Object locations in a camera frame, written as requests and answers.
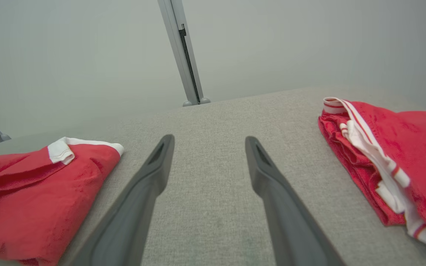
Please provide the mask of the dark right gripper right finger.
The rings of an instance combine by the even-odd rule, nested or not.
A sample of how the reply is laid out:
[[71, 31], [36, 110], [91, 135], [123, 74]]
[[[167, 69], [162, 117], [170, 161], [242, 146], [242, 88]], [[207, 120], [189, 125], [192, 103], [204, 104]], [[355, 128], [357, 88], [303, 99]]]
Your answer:
[[277, 266], [346, 266], [260, 141], [245, 138], [254, 192], [262, 199]]

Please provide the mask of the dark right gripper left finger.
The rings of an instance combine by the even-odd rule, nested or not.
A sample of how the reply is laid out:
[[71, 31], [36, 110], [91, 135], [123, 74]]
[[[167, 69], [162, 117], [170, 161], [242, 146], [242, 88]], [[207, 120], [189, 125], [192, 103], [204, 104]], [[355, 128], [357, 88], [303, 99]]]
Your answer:
[[89, 234], [71, 266], [141, 266], [156, 199], [168, 184], [175, 149], [164, 135]]

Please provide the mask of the red shorts white trim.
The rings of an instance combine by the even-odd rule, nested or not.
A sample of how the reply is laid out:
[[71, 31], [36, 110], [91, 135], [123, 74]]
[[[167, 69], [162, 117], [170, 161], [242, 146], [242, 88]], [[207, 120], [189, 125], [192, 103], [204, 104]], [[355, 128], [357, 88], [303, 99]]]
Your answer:
[[57, 266], [125, 149], [63, 137], [0, 155], [0, 260]]

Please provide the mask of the red printed basketball jersey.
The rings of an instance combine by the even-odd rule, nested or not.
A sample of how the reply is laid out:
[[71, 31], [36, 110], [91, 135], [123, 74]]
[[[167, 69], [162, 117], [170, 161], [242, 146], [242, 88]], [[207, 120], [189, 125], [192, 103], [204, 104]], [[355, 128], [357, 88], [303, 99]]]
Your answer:
[[327, 97], [318, 128], [381, 223], [426, 244], [426, 111]]

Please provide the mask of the grey fabric-covered table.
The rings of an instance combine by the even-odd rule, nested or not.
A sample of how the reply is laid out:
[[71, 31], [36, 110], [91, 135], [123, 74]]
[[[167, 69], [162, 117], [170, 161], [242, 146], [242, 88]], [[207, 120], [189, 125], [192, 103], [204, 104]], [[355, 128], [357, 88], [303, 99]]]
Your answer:
[[169, 180], [157, 197], [143, 266], [275, 266], [261, 198], [253, 191], [245, 138], [258, 138], [348, 266], [426, 266], [426, 245], [405, 227], [385, 227], [318, 129], [325, 97], [389, 110], [426, 110], [383, 89], [322, 87], [123, 115], [12, 138], [0, 155], [39, 150], [67, 136], [120, 143], [125, 152], [106, 179], [59, 266], [76, 253], [152, 153], [175, 136]]

